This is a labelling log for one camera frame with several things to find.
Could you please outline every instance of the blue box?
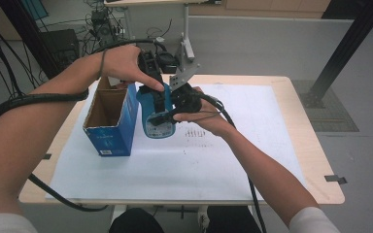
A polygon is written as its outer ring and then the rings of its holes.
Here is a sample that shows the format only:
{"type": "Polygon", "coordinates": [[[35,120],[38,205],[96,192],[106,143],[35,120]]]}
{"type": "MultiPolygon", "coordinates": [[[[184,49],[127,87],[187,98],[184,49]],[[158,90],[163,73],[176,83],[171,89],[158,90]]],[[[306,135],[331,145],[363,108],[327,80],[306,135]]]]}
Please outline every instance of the blue box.
{"type": "Polygon", "coordinates": [[[113,89],[101,79],[84,123],[84,132],[101,156],[131,154],[138,114],[135,84],[113,89]]]}

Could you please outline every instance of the white paper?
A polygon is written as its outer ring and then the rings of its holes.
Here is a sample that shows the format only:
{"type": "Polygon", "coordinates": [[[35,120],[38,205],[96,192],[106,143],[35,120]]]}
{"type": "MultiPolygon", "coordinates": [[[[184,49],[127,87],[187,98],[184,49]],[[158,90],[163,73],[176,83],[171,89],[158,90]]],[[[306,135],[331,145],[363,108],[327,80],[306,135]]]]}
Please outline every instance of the white paper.
{"type": "MultiPolygon", "coordinates": [[[[242,134],[304,183],[271,86],[200,86],[222,101],[242,134]]],[[[51,181],[51,187],[64,197],[106,202],[252,200],[247,175],[229,146],[194,123],[178,123],[175,134],[169,138],[149,139],[142,129],[139,109],[131,155],[99,156],[83,131],[92,96],[93,90],[51,181]]]]}

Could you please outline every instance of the right hand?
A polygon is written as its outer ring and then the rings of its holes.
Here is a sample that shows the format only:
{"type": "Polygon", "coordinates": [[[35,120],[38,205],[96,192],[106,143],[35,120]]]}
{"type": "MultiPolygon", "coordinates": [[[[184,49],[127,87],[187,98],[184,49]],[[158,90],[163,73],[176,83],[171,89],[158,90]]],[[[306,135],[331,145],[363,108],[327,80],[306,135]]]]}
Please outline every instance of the right hand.
{"type": "MultiPolygon", "coordinates": [[[[195,87],[194,89],[202,92],[200,87],[195,87]]],[[[173,116],[174,120],[194,122],[216,136],[222,136],[223,132],[233,127],[220,115],[212,104],[208,103],[208,101],[201,99],[201,104],[202,108],[198,113],[176,114],[173,116]]]]}

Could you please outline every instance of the white shirt sleeve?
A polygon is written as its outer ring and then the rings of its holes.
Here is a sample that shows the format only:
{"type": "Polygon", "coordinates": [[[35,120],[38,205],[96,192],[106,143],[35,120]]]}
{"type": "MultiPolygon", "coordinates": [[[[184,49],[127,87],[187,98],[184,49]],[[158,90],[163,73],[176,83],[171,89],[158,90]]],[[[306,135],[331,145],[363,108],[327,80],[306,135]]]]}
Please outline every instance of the white shirt sleeve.
{"type": "Polygon", "coordinates": [[[340,233],[323,211],[307,207],[298,212],[289,223],[289,233],[340,233]]]}
{"type": "Polygon", "coordinates": [[[37,233],[37,231],[24,216],[0,214],[0,233],[37,233]]]}

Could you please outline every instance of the metal pole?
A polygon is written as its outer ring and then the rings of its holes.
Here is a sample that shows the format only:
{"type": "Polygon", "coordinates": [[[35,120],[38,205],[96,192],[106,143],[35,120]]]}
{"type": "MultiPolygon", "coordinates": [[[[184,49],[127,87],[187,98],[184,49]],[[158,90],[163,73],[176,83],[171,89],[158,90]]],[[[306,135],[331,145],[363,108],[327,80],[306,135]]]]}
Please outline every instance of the metal pole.
{"type": "Polygon", "coordinates": [[[344,66],[356,52],[359,45],[373,28],[373,0],[366,5],[356,17],[346,35],[331,55],[321,74],[310,91],[301,94],[301,101],[307,108],[322,108],[322,98],[332,83],[341,73],[344,66]]]}

